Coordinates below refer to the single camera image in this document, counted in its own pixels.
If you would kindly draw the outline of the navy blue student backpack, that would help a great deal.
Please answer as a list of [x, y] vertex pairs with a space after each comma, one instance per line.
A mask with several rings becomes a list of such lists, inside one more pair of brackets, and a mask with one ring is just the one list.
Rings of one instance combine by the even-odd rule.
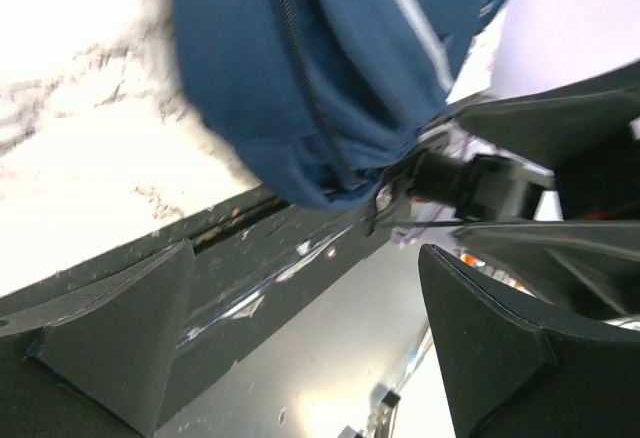
[[273, 194], [343, 211], [443, 115], [507, 0], [172, 0], [182, 91]]

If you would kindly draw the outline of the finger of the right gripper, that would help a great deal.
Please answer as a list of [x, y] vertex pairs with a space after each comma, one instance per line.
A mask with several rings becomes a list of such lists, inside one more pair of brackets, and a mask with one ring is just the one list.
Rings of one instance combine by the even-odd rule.
[[469, 106], [467, 132], [553, 172], [566, 218], [639, 215], [639, 68]]
[[476, 223], [453, 236], [543, 301], [601, 321], [639, 316], [637, 221]]

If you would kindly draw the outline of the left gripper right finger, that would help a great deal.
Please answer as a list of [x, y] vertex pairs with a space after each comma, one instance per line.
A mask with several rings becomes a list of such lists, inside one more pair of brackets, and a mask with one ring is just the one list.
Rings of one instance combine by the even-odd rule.
[[457, 436], [638, 436], [638, 332], [547, 304], [435, 245], [418, 267]]

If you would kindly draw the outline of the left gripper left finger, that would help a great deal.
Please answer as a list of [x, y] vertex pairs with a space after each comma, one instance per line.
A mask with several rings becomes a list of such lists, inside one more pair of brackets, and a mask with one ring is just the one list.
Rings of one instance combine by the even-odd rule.
[[2, 436], [152, 436], [194, 273], [182, 241], [2, 317]]

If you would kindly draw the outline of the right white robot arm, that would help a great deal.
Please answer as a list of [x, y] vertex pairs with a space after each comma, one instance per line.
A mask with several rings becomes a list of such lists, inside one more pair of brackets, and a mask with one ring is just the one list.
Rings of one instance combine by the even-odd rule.
[[384, 176], [448, 206], [455, 241], [534, 296], [597, 320], [639, 314], [639, 66], [474, 104], [459, 127], [497, 153], [426, 141]]

